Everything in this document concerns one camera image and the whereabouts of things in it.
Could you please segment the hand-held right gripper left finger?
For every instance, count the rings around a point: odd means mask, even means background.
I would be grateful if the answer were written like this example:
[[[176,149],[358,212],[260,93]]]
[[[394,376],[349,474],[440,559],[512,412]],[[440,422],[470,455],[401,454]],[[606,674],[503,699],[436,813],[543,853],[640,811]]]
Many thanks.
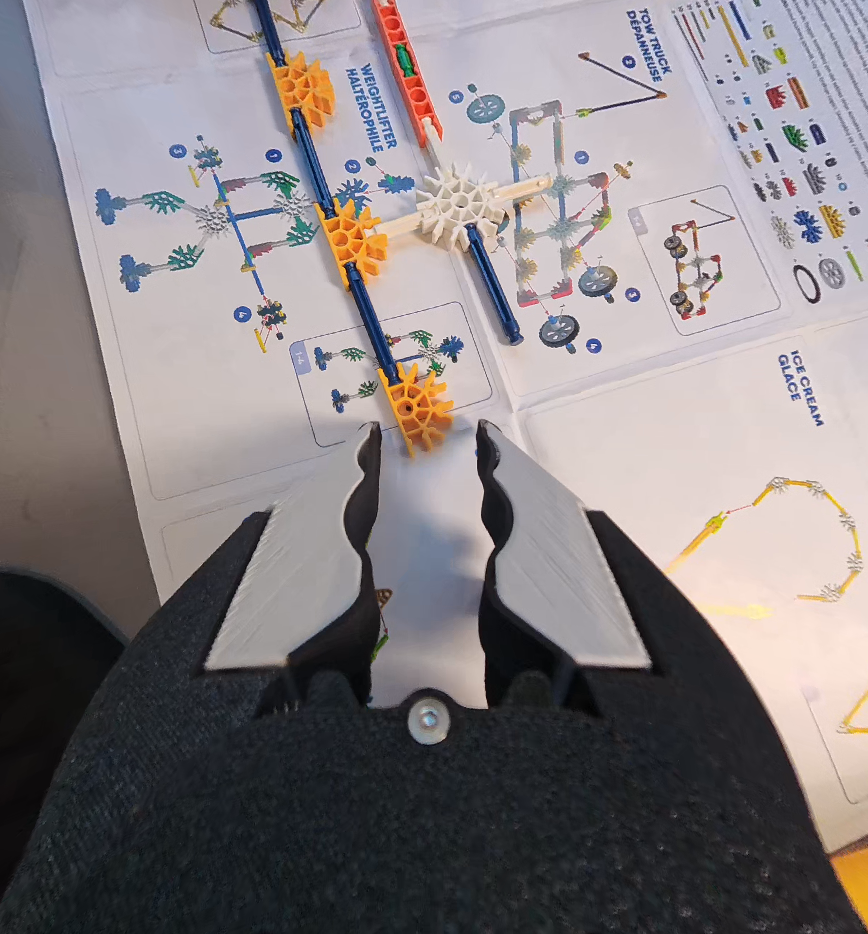
[[[369,422],[276,502],[206,671],[279,669],[293,695],[316,672],[338,671],[367,704],[381,628],[367,550],[380,470],[381,428]]]

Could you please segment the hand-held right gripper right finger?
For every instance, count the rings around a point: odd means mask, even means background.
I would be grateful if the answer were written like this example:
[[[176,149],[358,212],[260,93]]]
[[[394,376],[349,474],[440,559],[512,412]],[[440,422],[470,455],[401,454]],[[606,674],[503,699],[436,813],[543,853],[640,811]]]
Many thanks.
[[[529,671],[545,675],[558,706],[580,671],[652,671],[580,498],[487,419],[477,469],[494,545],[478,610],[488,706]]]

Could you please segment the yellow toy connector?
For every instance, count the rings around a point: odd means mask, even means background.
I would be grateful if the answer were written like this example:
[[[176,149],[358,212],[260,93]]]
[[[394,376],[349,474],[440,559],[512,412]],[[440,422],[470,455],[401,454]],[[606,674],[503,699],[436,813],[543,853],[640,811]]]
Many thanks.
[[[380,274],[381,263],[387,260],[388,236],[373,229],[381,219],[372,216],[368,207],[359,212],[355,203],[341,205],[337,198],[333,199],[333,216],[326,216],[319,203],[313,206],[345,289],[351,290],[349,265],[362,275]]]
[[[298,53],[288,64],[278,65],[271,53],[266,61],[279,95],[287,126],[297,138],[292,110],[301,112],[309,128],[323,127],[336,108],[334,88],[327,72],[317,60],[308,64],[304,53]]]
[[[420,377],[416,364],[406,372],[397,363],[394,379],[382,368],[377,373],[407,455],[412,458],[419,451],[430,452],[441,445],[453,423],[453,403],[444,395],[447,384],[433,371]]]

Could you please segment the blue toy rod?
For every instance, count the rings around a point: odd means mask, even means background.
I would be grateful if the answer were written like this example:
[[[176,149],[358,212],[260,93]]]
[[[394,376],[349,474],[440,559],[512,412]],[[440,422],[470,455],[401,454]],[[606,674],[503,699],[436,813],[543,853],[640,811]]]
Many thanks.
[[[337,215],[335,201],[327,185],[323,166],[320,163],[318,152],[316,151],[311,135],[311,128],[302,112],[302,108],[291,108],[290,115],[296,141],[303,153],[310,173],[316,202],[321,208],[325,218],[334,218]]]
[[[402,382],[402,377],[399,375],[391,349],[381,329],[381,323],[372,305],[366,282],[356,262],[350,261],[345,263],[344,273],[349,292],[357,307],[363,325],[367,330],[379,369],[381,369],[389,386],[393,387],[399,385]]]
[[[467,234],[467,252],[478,271],[479,278],[486,288],[495,312],[497,322],[508,344],[515,346],[523,342],[520,325],[513,314],[506,294],[501,286],[496,270],[491,262],[482,234],[475,223],[464,226]]]
[[[269,1],[254,0],[251,1],[251,3],[253,4],[256,16],[258,17],[261,31],[263,33],[263,38],[266,44],[266,50],[271,57],[272,63],[276,67],[285,66],[286,58],[277,32],[275,20],[272,16]]]

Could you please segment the white snowflake connector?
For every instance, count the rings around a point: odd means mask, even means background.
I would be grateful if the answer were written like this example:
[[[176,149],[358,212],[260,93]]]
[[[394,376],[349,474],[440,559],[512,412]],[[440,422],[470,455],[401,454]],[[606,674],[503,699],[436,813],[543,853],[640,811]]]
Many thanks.
[[[470,228],[485,241],[496,239],[506,215],[498,188],[497,181],[475,178],[471,166],[436,168],[433,175],[424,176],[416,192],[422,235],[447,251],[456,246],[468,251]]]

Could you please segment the orange toy bar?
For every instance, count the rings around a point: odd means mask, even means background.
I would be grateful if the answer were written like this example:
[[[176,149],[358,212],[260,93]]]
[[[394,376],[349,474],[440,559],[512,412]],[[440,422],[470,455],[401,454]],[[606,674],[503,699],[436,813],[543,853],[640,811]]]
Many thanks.
[[[440,140],[442,141],[440,120],[435,111],[430,94],[428,93],[425,80],[421,73],[420,64],[418,64],[415,50],[396,2],[372,1],[371,6],[377,26],[380,30],[383,49],[388,57],[396,87],[398,87],[401,93],[407,116],[417,138],[418,145],[424,148],[426,143],[426,131],[433,131],[434,129],[437,130]],[[416,77],[404,78],[404,76],[402,76],[401,70],[395,60],[393,47],[396,43],[406,43],[409,47],[416,66]]]

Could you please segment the white instruction sheet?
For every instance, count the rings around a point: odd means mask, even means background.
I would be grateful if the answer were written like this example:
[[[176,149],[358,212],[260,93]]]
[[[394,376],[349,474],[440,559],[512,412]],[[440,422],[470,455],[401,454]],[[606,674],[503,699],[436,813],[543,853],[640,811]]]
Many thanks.
[[[327,72],[328,188],[381,221],[433,175],[371,2],[269,2]],[[393,590],[377,697],[481,698],[488,417],[671,576],[737,655],[831,849],[868,834],[868,2],[396,2],[469,253],[363,275],[452,427],[407,455],[251,2],[25,2],[150,566],[166,600],[243,511],[378,421]]]

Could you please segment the dark rounded object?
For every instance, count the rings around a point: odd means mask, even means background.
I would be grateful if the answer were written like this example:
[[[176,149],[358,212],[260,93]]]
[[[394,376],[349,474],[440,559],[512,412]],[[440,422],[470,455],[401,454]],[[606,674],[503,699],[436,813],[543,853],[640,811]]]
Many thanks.
[[[0,899],[123,639],[75,596],[0,571]]]

